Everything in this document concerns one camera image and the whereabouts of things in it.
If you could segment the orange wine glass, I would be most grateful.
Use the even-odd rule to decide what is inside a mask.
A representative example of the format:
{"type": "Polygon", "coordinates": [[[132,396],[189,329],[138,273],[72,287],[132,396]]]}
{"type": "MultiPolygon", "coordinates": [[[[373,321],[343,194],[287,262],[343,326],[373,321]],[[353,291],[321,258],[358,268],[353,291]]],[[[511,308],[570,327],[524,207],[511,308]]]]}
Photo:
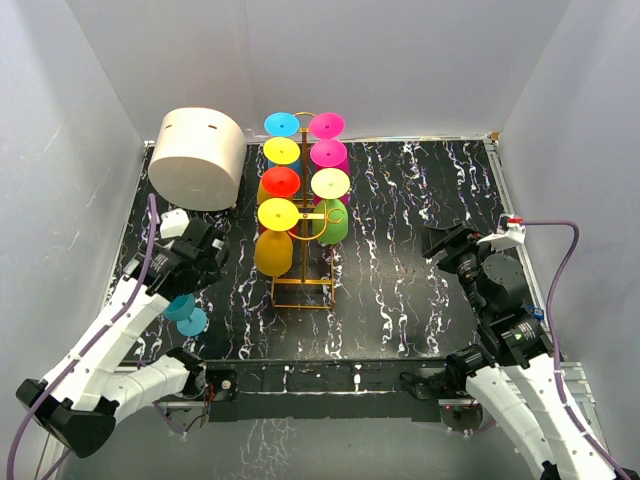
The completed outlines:
{"type": "Polygon", "coordinates": [[[274,137],[266,141],[263,153],[268,161],[267,170],[273,167],[288,167],[294,170],[301,180],[301,151],[296,142],[286,137],[274,137]]]}
{"type": "Polygon", "coordinates": [[[299,211],[290,200],[271,198],[259,206],[257,216],[264,231],[256,242],[256,268],[267,276],[281,276],[292,266],[293,241],[289,233],[299,220],[299,211]]]}

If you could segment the blue wine glass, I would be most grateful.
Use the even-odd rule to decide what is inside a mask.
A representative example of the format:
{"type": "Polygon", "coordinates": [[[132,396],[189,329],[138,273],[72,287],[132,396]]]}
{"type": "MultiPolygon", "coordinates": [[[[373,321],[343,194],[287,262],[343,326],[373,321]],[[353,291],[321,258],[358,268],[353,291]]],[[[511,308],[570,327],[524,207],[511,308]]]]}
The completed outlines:
{"type": "Polygon", "coordinates": [[[264,129],[274,137],[291,137],[300,129],[298,118],[288,112],[275,112],[264,120],[264,129]]]}
{"type": "Polygon", "coordinates": [[[207,325],[207,315],[196,306],[193,294],[176,297],[162,312],[162,316],[173,322],[178,332],[185,337],[201,334],[207,325]]]}

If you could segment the red wine glass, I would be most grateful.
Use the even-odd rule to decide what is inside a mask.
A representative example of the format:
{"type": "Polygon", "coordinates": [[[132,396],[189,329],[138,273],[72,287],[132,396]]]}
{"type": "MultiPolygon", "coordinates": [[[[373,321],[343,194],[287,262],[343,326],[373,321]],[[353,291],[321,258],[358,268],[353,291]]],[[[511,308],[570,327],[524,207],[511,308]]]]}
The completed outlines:
{"type": "Polygon", "coordinates": [[[292,198],[299,190],[299,175],[288,167],[273,167],[261,178],[258,190],[258,202],[271,198],[292,198]]]}

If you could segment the green wine glass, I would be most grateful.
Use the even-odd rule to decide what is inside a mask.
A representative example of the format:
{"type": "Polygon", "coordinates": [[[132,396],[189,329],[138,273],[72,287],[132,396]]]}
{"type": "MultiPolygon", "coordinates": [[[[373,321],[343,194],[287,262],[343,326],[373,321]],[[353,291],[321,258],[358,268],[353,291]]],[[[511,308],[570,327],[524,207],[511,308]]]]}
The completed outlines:
{"type": "Polygon", "coordinates": [[[327,245],[341,243],[348,235],[349,215],[343,198],[349,193],[348,175],[337,168],[324,168],[311,179],[311,190],[318,198],[314,212],[327,213],[327,220],[313,221],[313,234],[327,245]]]}

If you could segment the magenta wine glass front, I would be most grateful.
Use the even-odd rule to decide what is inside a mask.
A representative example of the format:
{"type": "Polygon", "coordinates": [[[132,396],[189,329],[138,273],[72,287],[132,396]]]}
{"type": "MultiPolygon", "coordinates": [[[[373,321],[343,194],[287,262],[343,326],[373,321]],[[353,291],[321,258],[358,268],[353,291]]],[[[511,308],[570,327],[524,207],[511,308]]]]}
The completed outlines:
{"type": "Polygon", "coordinates": [[[323,139],[311,147],[310,157],[317,170],[335,168],[350,174],[348,150],[336,139],[323,139]]]}

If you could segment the magenta wine glass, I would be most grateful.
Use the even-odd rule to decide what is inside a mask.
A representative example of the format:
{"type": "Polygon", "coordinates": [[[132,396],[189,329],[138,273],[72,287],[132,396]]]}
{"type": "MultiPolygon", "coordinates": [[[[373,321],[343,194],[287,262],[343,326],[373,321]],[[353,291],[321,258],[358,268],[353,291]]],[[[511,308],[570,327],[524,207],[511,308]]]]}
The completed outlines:
{"type": "Polygon", "coordinates": [[[350,174],[348,150],[336,139],[323,139],[311,147],[310,157],[317,170],[335,168],[350,174]]]}
{"type": "Polygon", "coordinates": [[[344,118],[335,112],[324,112],[315,115],[309,123],[309,132],[321,140],[338,137],[342,134],[344,128],[344,118]]]}

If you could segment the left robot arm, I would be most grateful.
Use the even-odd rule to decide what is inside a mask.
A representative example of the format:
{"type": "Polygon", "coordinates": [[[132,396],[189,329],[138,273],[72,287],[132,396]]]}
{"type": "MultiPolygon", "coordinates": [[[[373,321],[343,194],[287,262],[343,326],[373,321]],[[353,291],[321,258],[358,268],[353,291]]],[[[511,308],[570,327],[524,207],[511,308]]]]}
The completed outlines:
{"type": "Polygon", "coordinates": [[[205,391],[204,361],[181,347],[128,375],[115,372],[157,317],[193,322],[186,330],[191,335],[207,323],[191,296],[220,280],[229,257],[226,235],[200,218],[179,232],[140,252],[74,348],[43,378],[25,379],[16,391],[36,423],[80,458],[97,452],[122,420],[147,405],[205,391]]]}

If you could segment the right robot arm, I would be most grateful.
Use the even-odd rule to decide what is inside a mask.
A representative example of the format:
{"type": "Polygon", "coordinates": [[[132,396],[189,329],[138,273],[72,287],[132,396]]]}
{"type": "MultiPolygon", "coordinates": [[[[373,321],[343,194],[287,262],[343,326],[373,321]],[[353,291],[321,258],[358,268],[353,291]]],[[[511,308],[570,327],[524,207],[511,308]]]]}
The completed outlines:
{"type": "Polygon", "coordinates": [[[478,319],[480,341],[446,358],[447,388],[471,396],[511,440],[536,479],[636,479],[596,439],[566,385],[552,308],[527,306],[529,285],[508,250],[530,223],[502,216],[495,233],[465,223],[424,226],[421,255],[443,257],[478,319]]]}

